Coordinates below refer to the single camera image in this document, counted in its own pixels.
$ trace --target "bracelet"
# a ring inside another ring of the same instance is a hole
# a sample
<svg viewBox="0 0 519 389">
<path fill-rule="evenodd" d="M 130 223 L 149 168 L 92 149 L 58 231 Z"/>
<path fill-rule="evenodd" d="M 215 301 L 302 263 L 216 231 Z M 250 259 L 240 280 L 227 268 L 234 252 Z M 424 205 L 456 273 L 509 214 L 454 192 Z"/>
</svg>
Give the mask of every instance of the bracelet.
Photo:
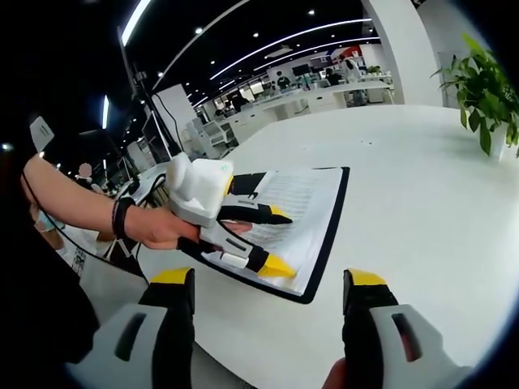
<svg viewBox="0 0 519 389">
<path fill-rule="evenodd" d="M 127 217 L 127 210 L 135 205 L 135 200 L 131 197 L 123 197 L 114 203 L 112 208 L 112 230 L 118 239 L 128 237 L 124 231 L 124 220 Z"/>
</svg>

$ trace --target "yellow trim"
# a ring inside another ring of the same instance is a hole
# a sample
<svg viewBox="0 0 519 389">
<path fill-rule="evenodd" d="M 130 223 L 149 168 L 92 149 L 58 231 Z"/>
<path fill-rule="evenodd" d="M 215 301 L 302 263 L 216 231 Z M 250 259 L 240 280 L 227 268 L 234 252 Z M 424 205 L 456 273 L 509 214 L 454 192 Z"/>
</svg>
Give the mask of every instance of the yellow trim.
<svg viewBox="0 0 519 389">
<path fill-rule="evenodd" d="M 358 269 L 348 269 L 354 285 L 386 285 L 386 281 L 378 277 L 375 273 Z"/>
<path fill-rule="evenodd" d="M 224 196 L 226 196 L 226 195 L 229 194 L 230 186 L 232 185 L 233 180 L 234 180 L 234 176 L 231 175 L 231 176 L 229 177 L 229 182 L 227 182 L 227 185 L 225 186 Z"/>
<path fill-rule="evenodd" d="M 295 276 L 295 270 L 281 258 L 274 254 L 269 254 L 265 264 L 258 271 L 258 276 L 292 278 Z"/>
<path fill-rule="evenodd" d="M 276 206 L 276 205 L 269 205 L 269 207 L 270 207 L 270 212 L 273 215 L 284 216 L 287 219 L 289 219 L 289 217 L 286 215 L 286 213 L 284 213 L 278 206 Z"/>
<path fill-rule="evenodd" d="M 164 270 L 162 273 L 154 276 L 151 280 L 152 284 L 181 284 L 186 283 L 187 273 L 190 267 L 181 267 L 179 269 Z"/>
</svg>

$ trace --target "wrist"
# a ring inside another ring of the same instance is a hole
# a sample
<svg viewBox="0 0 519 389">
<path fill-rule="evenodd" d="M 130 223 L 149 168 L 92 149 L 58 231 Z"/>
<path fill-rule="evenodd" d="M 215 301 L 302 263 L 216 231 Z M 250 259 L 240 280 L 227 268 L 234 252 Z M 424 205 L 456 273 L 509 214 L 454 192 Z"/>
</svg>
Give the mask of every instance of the wrist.
<svg viewBox="0 0 519 389">
<path fill-rule="evenodd" d="M 124 218 L 124 232 L 134 241 L 142 242 L 145 235 L 146 210 L 135 205 L 127 209 L 126 217 Z"/>
</svg>

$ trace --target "paper sheet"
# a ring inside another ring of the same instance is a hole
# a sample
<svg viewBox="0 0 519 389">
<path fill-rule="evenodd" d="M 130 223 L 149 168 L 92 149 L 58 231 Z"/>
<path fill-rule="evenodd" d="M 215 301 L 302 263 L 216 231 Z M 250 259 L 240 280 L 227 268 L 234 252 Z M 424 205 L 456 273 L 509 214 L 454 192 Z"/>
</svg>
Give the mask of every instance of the paper sheet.
<svg viewBox="0 0 519 389">
<path fill-rule="evenodd" d="M 293 279 L 258 277 L 248 269 L 236 269 L 221 263 L 218 253 L 205 257 L 250 280 L 299 296 L 304 294 L 328 229 L 341 177 L 342 169 L 267 172 L 255 189 L 259 203 L 277 205 L 294 222 L 255 224 L 249 233 L 242 236 L 283 258 L 297 272 Z"/>
</svg>

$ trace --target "black cable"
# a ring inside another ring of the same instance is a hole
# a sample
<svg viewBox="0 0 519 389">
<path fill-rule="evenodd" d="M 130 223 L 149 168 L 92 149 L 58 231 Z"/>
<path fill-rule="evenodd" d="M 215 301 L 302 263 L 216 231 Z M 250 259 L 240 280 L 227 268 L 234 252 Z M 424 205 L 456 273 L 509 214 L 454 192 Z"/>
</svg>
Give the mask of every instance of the black cable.
<svg viewBox="0 0 519 389">
<path fill-rule="evenodd" d="M 32 190 L 31 188 L 31 184 L 29 184 L 29 181 L 27 179 L 27 177 L 25 177 L 25 172 L 22 171 L 22 176 L 24 177 L 24 180 L 25 180 L 25 183 L 27 184 L 27 188 L 29 189 L 29 191 L 31 192 L 31 195 L 32 197 L 34 198 L 34 200 L 36 201 L 36 204 L 38 206 L 38 208 L 43 212 L 43 214 L 45 216 L 47 216 L 47 219 L 50 221 L 50 223 L 56 228 L 56 230 L 61 234 L 63 235 L 70 243 L 72 243 L 74 246 L 76 246 L 78 249 L 84 251 L 85 253 L 87 253 L 88 255 L 94 257 L 95 259 L 99 259 L 100 261 L 103 261 L 104 263 L 108 263 L 109 265 L 111 266 L 114 266 L 116 268 L 118 268 L 117 266 L 115 266 L 113 263 L 111 263 L 110 261 L 107 261 L 106 259 L 104 259 L 103 257 L 100 257 L 99 255 L 96 255 L 96 254 L 93 254 L 91 253 L 90 251 L 84 249 L 83 247 L 81 247 L 80 245 L 78 245 L 76 242 L 74 242 L 72 240 L 72 238 L 70 238 L 64 231 L 62 231 L 57 225 L 56 223 L 54 223 L 54 220 L 52 219 L 51 216 L 49 216 L 49 214 L 47 213 L 47 211 L 45 209 L 43 209 L 43 207 L 41 206 L 41 203 L 40 203 L 40 200 L 38 200 L 38 198 L 36 197 L 34 191 Z M 155 181 L 153 182 L 152 184 L 152 189 L 150 190 L 150 193 L 152 193 L 156 188 L 155 188 L 155 185 L 158 183 L 159 179 L 160 178 L 163 178 L 164 177 L 164 174 L 160 174 L 159 176 L 157 176 L 155 178 Z M 139 249 L 140 249 L 140 246 L 137 248 L 137 252 L 135 254 L 135 260 L 137 259 L 137 254 L 139 253 Z"/>
<path fill-rule="evenodd" d="M 167 109 L 167 107 L 165 106 L 164 104 L 164 101 L 162 101 L 161 97 L 159 95 L 155 95 L 157 96 L 157 98 L 159 99 L 159 101 L 161 102 L 161 105 L 162 107 L 165 109 L 165 111 L 167 112 L 168 115 L 171 116 L 171 118 L 173 119 L 173 122 L 175 123 L 175 132 L 177 133 L 177 138 L 178 138 L 178 144 L 180 144 L 180 148 L 182 149 L 182 151 L 184 151 L 184 145 L 182 144 L 182 140 L 180 140 L 180 135 L 178 134 L 178 124 L 177 124 L 177 120 L 174 118 L 174 116 L 171 114 L 171 112 L 169 111 L 169 109 Z"/>
</svg>

